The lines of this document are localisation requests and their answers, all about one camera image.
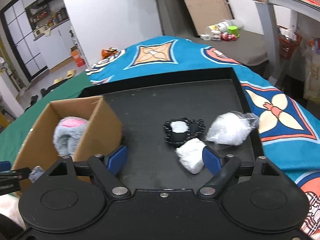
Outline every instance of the orange box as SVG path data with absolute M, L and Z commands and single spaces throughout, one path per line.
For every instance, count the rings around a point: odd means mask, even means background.
M 73 57 L 73 60 L 75 61 L 78 67 L 82 67 L 85 64 L 76 46 L 71 48 L 71 56 Z

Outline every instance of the white fluffy item in bag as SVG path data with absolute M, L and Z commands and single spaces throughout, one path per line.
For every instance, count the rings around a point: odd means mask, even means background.
M 192 174 L 197 174 L 204 166 L 202 161 L 202 150 L 205 144 L 198 138 L 187 141 L 184 145 L 176 149 L 180 157 L 179 162 Z
M 211 124 L 205 140 L 218 144 L 238 146 L 259 124 L 253 113 L 229 112 L 219 115 Z

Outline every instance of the pink plush ear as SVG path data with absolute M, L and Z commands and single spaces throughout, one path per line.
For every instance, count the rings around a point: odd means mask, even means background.
M 77 119 L 77 118 L 69 118 L 69 119 L 64 120 L 61 123 L 61 125 L 64 126 L 64 127 L 71 128 L 71 127 L 79 126 L 79 125 L 84 124 L 84 123 L 86 123 L 85 120 Z

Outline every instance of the gray plush toy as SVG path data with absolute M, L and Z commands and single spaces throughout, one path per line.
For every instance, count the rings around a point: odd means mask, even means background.
M 53 134 L 53 144 L 60 156 L 73 156 L 88 121 L 80 117 L 68 116 L 60 120 Z

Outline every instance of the orange bag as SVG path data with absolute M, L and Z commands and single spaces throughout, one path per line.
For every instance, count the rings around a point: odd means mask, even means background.
M 118 53 L 117 48 L 103 49 L 101 51 L 101 56 L 102 56 L 102 59 L 105 59 L 105 58 L 110 57 L 110 56 L 117 54 L 117 53 Z

